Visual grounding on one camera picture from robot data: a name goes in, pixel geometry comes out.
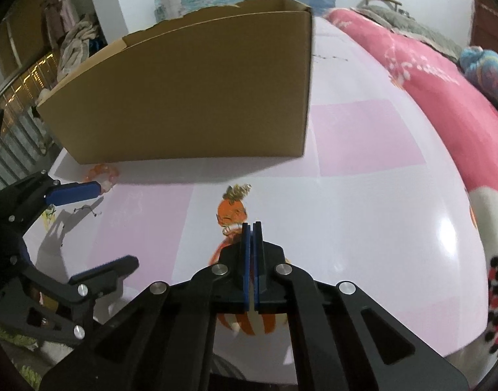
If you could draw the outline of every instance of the brown cardboard box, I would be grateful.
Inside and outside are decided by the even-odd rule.
[[[311,44],[297,1],[203,8],[105,47],[38,110],[81,164],[301,156]]]

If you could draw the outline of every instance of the silver screw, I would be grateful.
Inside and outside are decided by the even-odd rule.
[[[225,265],[222,265],[222,264],[216,264],[216,265],[213,265],[211,270],[213,271],[213,273],[215,275],[222,276],[222,275],[225,275],[229,271],[229,268]]]
[[[288,274],[290,274],[292,272],[292,266],[288,265],[286,263],[282,263],[280,265],[276,265],[276,267],[274,268],[274,270],[276,270],[277,274],[288,275]]]
[[[78,286],[77,292],[81,297],[86,297],[88,295],[88,287],[82,283]]]
[[[75,335],[75,338],[83,339],[84,334],[85,334],[84,328],[80,325],[75,325],[75,328],[73,328],[73,335]]]
[[[165,282],[161,281],[153,282],[149,286],[149,292],[155,294],[156,296],[159,294],[164,294],[166,290],[167,290],[167,285],[165,284]]]
[[[351,296],[354,292],[356,292],[356,286],[352,282],[341,282],[339,284],[339,291],[343,294]]]

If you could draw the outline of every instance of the pink bedding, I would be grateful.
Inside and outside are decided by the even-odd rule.
[[[471,354],[462,358],[461,369],[473,385],[498,355],[498,112],[452,62],[427,45],[345,8],[331,11],[326,18],[368,51],[390,72],[393,82],[409,93],[461,173],[490,279],[488,330],[471,345]]]

